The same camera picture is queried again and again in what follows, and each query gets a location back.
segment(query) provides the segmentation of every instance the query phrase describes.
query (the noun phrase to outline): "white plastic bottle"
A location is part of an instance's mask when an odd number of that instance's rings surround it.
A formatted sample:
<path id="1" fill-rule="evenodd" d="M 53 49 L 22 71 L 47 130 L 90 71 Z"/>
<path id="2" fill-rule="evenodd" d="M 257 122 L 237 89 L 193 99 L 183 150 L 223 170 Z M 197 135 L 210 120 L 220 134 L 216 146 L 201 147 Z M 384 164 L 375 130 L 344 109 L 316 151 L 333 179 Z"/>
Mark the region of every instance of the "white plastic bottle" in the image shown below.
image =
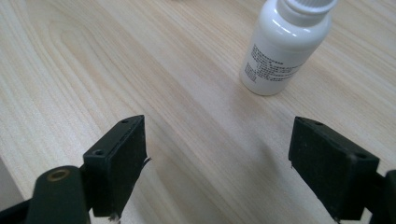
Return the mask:
<path id="1" fill-rule="evenodd" d="M 268 0 L 262 7 L 240 77 L 259 94 L 283 89 L 329 33 L 337 0 Z"/>

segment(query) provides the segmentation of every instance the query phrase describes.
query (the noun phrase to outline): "wooden table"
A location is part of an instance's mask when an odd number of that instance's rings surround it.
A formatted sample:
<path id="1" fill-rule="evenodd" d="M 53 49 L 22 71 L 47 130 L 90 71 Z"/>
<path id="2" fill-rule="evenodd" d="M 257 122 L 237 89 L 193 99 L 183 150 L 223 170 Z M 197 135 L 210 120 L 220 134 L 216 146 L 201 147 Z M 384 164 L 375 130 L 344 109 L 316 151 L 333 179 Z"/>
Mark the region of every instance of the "wooden table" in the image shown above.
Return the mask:
<path id="1" fill-rule="evenodd" d="M 329 36 L 270 97 L 238 76 L 263 3 L 1 1 L 0 153 L 23 198 L 143 114 L 153 161 L 122 223 L 334 223 L 290 168 L 293 120 L 371 151 L 381 175 L 396 168 L 396 2 L 340 1 Z"/>

